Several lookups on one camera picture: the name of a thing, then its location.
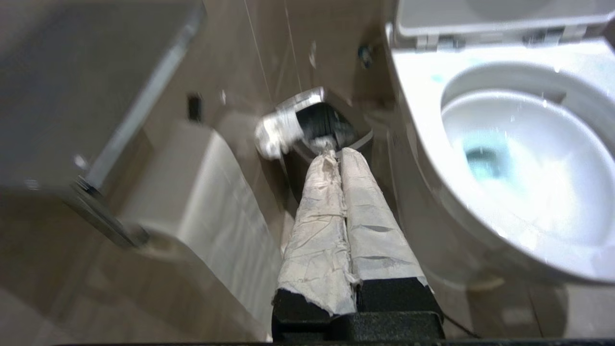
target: toilet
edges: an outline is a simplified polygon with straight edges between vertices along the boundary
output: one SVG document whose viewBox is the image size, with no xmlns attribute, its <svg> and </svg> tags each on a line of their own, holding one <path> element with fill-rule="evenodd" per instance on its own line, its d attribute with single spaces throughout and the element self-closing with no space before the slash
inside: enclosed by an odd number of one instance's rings
<svg viewBox="0 0 615 346">
<path fill-rule="evenodd" d="M 615 283 L 610 0 L 400 0 L 386 25 L 400 223 L 428 276 Z"/>
</svg>

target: white wrapping paper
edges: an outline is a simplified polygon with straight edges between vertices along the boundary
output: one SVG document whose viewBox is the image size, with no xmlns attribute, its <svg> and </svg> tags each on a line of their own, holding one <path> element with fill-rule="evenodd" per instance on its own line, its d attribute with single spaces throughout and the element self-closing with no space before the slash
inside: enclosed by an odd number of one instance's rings
<svg viewBox="0 0 615 346">
<path fill-rule="evenodd" d="M 330 315 L 356 311 L 335 153 L 316 157 L 307 172 L 278 288 L 303 295 Z"/>
<path fill-rule="evenodd" d="M 427 284 L 363 155 L 342 149 L 341 172 L 352 272 L 361 280 L 417 277 Z"/>
<path fill-rule="evenodd" d="M 256 149 L 266 159 L 273 160 L 288 153 L 293 143 L 303 138 L 303 130 L 292 108 L 283 108 L 263 116 L 254 131 Z"/>
</svg>

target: toilet lid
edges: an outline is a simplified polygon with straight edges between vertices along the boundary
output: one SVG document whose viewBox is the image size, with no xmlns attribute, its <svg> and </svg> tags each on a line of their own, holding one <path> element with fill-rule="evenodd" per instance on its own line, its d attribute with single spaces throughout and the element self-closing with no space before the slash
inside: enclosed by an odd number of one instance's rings
<svg viewBox="0 0 615 346">
<path fill-rule="evenodd" d="M 587 28 L 615 15 L 612 0 L 400 0 L 395 31 L 403 38 L 520 30 Z"/>
</svg>

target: drain hole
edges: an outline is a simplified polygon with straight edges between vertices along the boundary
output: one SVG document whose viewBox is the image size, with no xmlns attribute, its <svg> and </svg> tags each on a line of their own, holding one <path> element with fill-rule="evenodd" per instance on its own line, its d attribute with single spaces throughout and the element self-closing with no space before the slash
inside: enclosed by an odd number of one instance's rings
<svg viewBox="0 0 615 346">
<path fill-rule="evenodd" d="M 482 147 L 469 150 L 466 160 L 477 180 L 499 179 L 504 175 L 504 163 L 494 150 Z"/>
</svg>

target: black cable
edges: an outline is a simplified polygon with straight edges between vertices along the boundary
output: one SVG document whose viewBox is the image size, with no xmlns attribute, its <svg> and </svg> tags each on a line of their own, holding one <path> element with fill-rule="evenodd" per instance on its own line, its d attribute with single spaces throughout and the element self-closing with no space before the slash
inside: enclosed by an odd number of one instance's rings
<svg viewBox="0 0 615 346">
<path fill-rule="evenodd" d="M 474 333 L 473 331 L 471 331 L 470 329 L 467 329 L 466 327 L 464 327 L 463 325 L 461 325 L 461 323 L 455 321 L 454 319 L 452 319 L 450 316 L 448 316 L 446 313 L 442 313 L 444 315 L 444 318 L 446 318 L 450 323 L 453 323 L 457 328 L 461 329 L 462 331 L 464 331 L 467 335 L 473 337 L 474 339 L 482 339 L 482 337 L 480 337 L 480 335 Z"/>
</svg>

